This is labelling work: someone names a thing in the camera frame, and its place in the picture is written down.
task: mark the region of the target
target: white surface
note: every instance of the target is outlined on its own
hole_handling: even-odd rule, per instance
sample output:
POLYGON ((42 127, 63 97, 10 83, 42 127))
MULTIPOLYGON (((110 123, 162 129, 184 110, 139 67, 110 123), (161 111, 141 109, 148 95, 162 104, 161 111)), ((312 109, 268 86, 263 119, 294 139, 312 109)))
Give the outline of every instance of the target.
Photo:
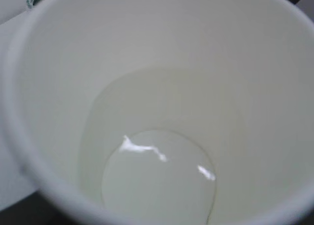
MULTIPOLYGON (((182 122, 180 130, 199 145, 223 146, 210 154, 223 178, 211 224, 283 224, 310 209, 314 28, 285 0, 46 0, 11 48, 2 80, 8 138, 42 192, 83 223, 118 224, 75 190, 92 102, 113 80, 147 67, 230 79, 246 151, 221 143, 216 129, 182 122)), ((233 129, 225 139, 241 141, 233 129)))
POLYGON ((0 24, 25 11, 25 0, 0 0, 0 24))
MULTIPOLYGON (((300 0, 297 4, 312 20, 314 20, 314 0, 300 0)), ((0 24, 25 8, 24 0, 0 0, 0 24)), ((0 25, 0 52, 5 51, 4 44, 9 40, 15 28, 20 24, 25 14, 0 25)), ((19 173, 17 164, 11 153, 0 143, 0 210, 23 199, 35 188, 19 173)))
MULTIPOLYGON (((1 67, 3 56, 7 51, 7 44, 25 16, 26 13, 23 13, 0 25, 1 67)), ((0 138, 0 210, 16 203, 34 191, 35 188, 28 179, 20 174, 15 159, 0 138)))

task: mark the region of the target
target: liquid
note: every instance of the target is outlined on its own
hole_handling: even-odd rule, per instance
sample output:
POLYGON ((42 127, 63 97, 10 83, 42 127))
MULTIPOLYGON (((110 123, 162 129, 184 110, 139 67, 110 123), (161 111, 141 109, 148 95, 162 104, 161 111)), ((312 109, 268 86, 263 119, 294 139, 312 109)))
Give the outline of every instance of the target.
POLYGON ((225 85, 209 77, 152 69, 109 84, 83 134, 82 191, 133 221, 207 224, 219 179, 210 148, 232 108, 225 85))

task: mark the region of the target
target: liquid surface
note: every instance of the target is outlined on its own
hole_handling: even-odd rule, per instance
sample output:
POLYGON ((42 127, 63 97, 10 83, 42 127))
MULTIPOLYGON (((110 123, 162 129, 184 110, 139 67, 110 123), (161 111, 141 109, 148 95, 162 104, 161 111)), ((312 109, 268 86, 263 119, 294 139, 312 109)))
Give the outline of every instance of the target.
POLYGON ((211 159, 237 154, 240 148, 226 150, 242 144, 234 139, 236 126, 225 83, 204 71, 146 69, 122 76, 101 92, 88 117, 81 190, 133 221, 207 224, 220 178, 211 159))
POLYGON ((163 130, 124 141, 108 160, 102 192, 105 207, 161 224, 207 223, 215 174, 202 149, 163 130))

